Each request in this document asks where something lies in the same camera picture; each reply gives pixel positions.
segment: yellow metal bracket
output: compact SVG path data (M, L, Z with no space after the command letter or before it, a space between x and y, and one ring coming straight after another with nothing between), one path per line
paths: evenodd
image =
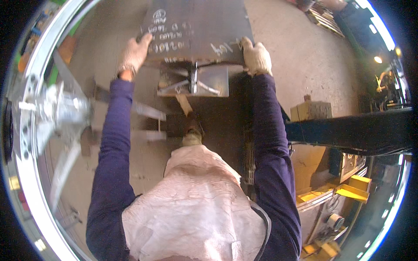
M361 203L367 203L369 198L369 193L364 190L360 190L358 188L342 184L335 188L335 193L340 194L341 196L353 198Z

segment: glove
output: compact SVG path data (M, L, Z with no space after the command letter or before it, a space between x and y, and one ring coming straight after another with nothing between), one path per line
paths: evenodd
M249 69L248 73L252 76L265 73L273 76L271 73L270 54L264 45L262 43L256 43L253 47L248 37L243 37L241 44L244 48L244 61Z
M145 34L139 43L135 38L131 38L122 52L116 74L131 70L132 76L135 76L147 57L148 46L152 39L153 36L150 33Z

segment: sleeve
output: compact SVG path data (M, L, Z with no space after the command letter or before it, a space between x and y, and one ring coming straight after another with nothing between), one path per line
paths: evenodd
M273 77L251 80L254 99L254 157L257 204L272 221L261 260L298 260L301 222L296 208L295 174L289 156Z
M103 125L99 164L87 214L86 242L98 260L128 260L122 211L135 194L129 184L130 109L134 83L114 80Z

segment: concrete floor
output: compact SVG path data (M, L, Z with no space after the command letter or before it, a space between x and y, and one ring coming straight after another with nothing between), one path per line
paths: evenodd
M284 0L245 0L245 5L255 41L262 42L270 52L277 98L288 114L291 107L303 102L305 94L310 94L313 100L331 102L334 117L358 113L354 57L344 38L311 23ZM138 34L146 6L145 0L102 1L87 14L75 35L77 46L69 66L85 92L91 92L93 78L98 85L108 88L115 74L117 57L126 41ZM234 67L230 73L240 70ZM158 70L142 68L137 76L134 99L164 112L180 112L173 98L156 96L158 78ZM190 101L201 114L204 127L206 122L217 123L205 129L205 145L240 173L242 123L233 113L242 110L238 90L239 82L232 81L229 98ZM95 104L94 129L102 128L106 109L106 104ZM132 115L131 119L130 182L135 193L140 194L162 179L166 161L177 144L142 141L135 131L146 119L138 115ZM61 148L59 142L50 143L53 164ZM309 187L325 148L297 145L295 149L292 160L298 190ZM91 157L78 158L62 194L64 209L72 206L80 212L83 223L74 226L71 232L87 253L85 223L98 151L98 147L93 147Z

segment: metal bracket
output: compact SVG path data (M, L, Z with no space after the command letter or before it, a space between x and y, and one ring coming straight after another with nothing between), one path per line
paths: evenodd
M214 96L228 97L228 67L198 66L198 63L167 64L160 70L159 96Z

